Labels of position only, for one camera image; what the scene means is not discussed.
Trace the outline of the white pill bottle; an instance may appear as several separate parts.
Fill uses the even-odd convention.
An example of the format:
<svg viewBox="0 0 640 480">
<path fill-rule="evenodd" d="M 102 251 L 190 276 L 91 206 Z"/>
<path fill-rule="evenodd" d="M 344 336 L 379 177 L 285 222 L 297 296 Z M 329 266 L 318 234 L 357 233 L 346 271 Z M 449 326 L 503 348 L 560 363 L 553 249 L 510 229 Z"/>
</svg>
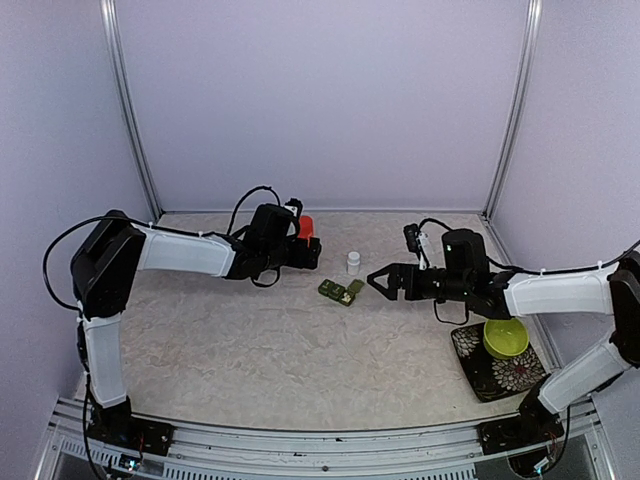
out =
<svg viewBox="0 0 640 480">
<path fill-rule="evenodd" d="M 357 251 L 351 251 L 346 258 L 346 271 L 349 275 L 355 276 L 359 273 L 361 256 Z"/>
</svg>

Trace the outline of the red pill bottle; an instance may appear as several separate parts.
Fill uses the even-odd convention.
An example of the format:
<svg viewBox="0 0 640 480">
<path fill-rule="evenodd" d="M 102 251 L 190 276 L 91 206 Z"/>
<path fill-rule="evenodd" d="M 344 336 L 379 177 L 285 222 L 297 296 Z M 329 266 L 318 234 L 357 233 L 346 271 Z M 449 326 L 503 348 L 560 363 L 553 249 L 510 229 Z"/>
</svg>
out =
<svg viewBox="0 0 640 480">
<path fill-rule="evenodd" d="M 314 237 L 314 221 L 313 218 L 307 215 L 302 215 L 299 218 L 299 233 L 298 238 L 304 239 L 309 242 Z"/>
</svg>

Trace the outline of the green weekly pill organizer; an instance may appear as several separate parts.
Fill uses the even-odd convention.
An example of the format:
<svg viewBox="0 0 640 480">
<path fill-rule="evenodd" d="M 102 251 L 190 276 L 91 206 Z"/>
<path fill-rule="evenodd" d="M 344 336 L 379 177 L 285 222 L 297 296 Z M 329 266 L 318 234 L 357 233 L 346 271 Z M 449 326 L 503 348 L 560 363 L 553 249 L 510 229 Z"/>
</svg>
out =
<svg viewBox="0 0 640 480">
<path fill-rule="evenodd" d="M 329 279 L 325 279 L 317 288 L 321 296 L 327 297 L 343 306 L 353 304 L 356 296 L 361 292 L 365 283 L 360 279 L 353 280 L 348 286 L 343 286 Z"/>
</svg>

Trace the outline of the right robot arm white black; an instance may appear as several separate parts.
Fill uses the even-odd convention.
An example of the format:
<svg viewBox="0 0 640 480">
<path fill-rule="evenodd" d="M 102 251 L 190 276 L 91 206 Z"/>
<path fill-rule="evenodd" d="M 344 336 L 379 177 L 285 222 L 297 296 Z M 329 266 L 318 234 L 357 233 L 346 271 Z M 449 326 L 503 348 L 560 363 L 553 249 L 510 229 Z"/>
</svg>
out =
<svg viewBox="0 0 640 480">
<path fill-rule="evenodd" d="M 576 269 L 492 271 L 483 237 L 453 229 L 441 237 L 444 267 L 429 265 L 426 236 L 416 224 L 404 229 L 416 264 L 391 263 L 368 275 L 367 282 L 394 301 L 457 301 L 487 320 L 559 313 L 598 313 L 614 321 L 612 332 L 561 370 L 539 382 L 519 406 L 511 433 L 523 444 L 535 442 L 570 404 L 639 366 L 639 253 Z"/>
</svg>

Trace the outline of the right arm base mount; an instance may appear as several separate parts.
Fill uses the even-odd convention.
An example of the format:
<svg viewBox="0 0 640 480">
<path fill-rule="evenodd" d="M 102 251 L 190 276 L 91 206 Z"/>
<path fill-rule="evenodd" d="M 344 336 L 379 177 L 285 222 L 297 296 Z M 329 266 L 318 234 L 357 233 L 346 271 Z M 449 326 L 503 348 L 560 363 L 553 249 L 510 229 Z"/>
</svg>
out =
<svg viewBox="0 0 640 480">
<path fill-rule="evenodd" d="M 528 425 L 520 416 L 480 423 L 477 426 L 484 455 L 517 450 L 558 439 L 565 433 L 559 420 L 542 427 Z"/>
</svg>

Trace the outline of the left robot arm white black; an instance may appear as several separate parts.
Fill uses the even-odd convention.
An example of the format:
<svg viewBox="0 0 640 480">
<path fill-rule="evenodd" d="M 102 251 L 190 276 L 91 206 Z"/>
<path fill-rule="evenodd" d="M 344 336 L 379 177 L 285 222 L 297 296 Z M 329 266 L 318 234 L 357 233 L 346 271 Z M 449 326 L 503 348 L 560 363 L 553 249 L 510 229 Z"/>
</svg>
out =
<svg viewBox="0 0 640 480">
<path fill-rule="evenodd" d="M 133 443 L 140 424 L 131 415 L 124 386 L 120 321 L 135 276 L 158 270 L 204 274 L 231 281 L 250 280 L 282 268 L 314 270 L 321 242 L 302 234 L 302 205 L 262 204 L 251 222 L 232 233 L 186 232 L 139 223 L 120 210 L 102 217 L 71 260 L 79 308 L 82 361 L 88 393 L 102 430 L 121 445 Z"/>
</svg>

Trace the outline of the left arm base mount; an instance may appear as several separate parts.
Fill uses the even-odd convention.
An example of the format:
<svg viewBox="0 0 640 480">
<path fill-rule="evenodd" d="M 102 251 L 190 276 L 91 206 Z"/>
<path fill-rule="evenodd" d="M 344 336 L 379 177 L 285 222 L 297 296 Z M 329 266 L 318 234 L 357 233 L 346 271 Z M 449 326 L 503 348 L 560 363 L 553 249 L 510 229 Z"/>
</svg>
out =
<svg viewBox="0 0 640 480">
<path fill-rule="evenodd" d="M 167 456 L 174 430 L 174 426 L 169 423 L 135 416 L 95 418 L 91 420 L 87 436 L 138 453 Z"/>
</svg>

